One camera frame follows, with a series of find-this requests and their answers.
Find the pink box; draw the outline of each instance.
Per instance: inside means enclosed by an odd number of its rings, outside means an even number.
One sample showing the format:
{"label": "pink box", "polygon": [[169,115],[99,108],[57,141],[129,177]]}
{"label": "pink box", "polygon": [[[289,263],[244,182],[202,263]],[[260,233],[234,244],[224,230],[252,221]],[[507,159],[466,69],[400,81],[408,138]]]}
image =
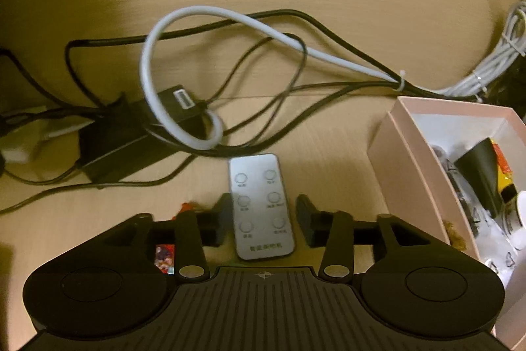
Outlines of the pink box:
{"label": "pink box", "polygon": [[[526,190],[526,126],[512,109],[399,97],[368,151],[389,212],[447,243],[443,220],[453,223],[466,243],[465,253],[480,260],[464,211],[430,145],[442,147],[454,162],[487,137],[502,149],[517,189]],[[524,262],[514,270],[495,326],[496,336],[512,349],[526,346],[524,253],[520,252]]]}

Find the remote control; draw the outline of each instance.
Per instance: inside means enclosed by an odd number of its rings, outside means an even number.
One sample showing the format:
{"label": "remote control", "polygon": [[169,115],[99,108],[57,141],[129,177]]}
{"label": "remote control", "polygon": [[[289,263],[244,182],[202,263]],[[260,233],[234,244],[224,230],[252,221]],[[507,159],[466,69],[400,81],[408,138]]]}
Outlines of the remote control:
{"label": "remote control", "polygon": [[278,158],[273,154],[232,158],[229,171],[239,257],[249,261],[292,253],[294,236]]}

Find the black power adapter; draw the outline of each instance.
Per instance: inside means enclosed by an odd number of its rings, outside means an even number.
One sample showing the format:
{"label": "black power adapter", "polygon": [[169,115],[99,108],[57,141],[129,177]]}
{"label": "black power adapter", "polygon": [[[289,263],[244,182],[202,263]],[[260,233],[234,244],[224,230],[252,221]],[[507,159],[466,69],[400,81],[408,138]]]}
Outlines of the black power adapter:
{"label": "black power adapter", "polygon": [[[160,92],[159,97],[185,131],[206,138],[202,115],[206,106],[196,104],[181,85]],[[174,154],[176,149],[144,129],[157,123],[144,99],[130,104],[121,97],[107,115],[79,131],[78,167],[93,183],[112,183]],[[154,130],[172,139],[163,127]]]}

